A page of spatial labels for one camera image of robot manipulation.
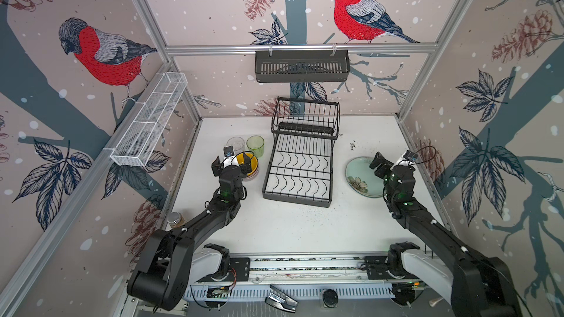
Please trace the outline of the yellow bowl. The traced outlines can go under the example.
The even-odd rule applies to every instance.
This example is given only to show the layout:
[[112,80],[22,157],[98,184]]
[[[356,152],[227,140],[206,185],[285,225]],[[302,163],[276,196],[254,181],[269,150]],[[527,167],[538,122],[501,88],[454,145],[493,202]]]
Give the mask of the yellow bowl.
[[252,151],[244,151],[236,155],[236,162],[243,170],[247,170],[247,178],[252,178],[259,170],[259,161]]

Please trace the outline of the lilac ceramic bowl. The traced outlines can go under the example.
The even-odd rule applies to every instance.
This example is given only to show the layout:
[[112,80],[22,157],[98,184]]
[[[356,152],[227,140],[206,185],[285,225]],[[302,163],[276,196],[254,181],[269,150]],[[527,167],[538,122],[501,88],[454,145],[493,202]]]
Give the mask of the lilac ceramic bowl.
[[258,174],[259,174],[259,166],[256,166],[256,168],[251,173],[249,173],[246,178],[244,178],[244,181],[251,181],[255,177],[257,177]]

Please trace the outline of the green glass tumbler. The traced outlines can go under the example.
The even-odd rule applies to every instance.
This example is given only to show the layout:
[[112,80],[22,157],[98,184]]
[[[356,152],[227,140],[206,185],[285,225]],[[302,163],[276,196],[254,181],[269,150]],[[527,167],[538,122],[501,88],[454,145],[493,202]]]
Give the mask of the green glass tumbler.
[[253,152],[257,158],[261,158],[264,155],[265,141],[262,136],[250,136],[246,141],[246,145],[248,150]]

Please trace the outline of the clear glass tumbler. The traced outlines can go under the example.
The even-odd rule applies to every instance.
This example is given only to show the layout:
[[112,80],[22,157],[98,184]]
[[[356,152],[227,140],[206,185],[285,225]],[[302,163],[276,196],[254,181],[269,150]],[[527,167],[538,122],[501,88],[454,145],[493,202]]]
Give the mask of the clear glass tumbler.
[[237,155],[245,150],[245,140],[240,136],[234,136],[226,142],[226,147],[232,148],[233,155]]

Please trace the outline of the pale green plate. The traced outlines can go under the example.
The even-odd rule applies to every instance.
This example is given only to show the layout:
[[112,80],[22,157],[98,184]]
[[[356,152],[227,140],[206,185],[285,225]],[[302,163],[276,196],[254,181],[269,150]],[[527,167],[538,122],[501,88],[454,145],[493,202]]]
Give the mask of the pale green plate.
[[383,197],[383,180],[375,175],[370,168],[372,159],[369,157],[357,157],[349,161],[346,166],[345,176],[348,184],[358,194],[367,198]]

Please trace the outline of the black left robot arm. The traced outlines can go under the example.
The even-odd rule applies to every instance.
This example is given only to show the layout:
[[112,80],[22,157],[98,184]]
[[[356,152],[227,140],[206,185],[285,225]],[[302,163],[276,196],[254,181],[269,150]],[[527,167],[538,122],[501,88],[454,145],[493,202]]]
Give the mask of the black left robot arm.
[[211,170],[219,187],[203,212],[180,227],[151,234],[129,278],[129,296],[166,311],[176,307],[190,284],[196,249],[233,221],[247,197],[242,180],[252,171],[252,163],[247,154],[242,157],[242,164],[233,163],[235,156],[213,161]]

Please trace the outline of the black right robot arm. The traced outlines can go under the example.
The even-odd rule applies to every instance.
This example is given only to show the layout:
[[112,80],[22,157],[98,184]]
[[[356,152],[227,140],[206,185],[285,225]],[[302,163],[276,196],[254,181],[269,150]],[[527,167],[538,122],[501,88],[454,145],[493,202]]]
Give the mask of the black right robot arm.
[[508,266],[462,242],[414,197],[416,158],[407,151],[393,163],[376,153],[370,169],[383,180],[383,199],[391,216],[421,239],[439,261],[426,258],[418,246],[393,245],[390,273],[417,276],[449,302],[456,316],[521,316],[520,296]]

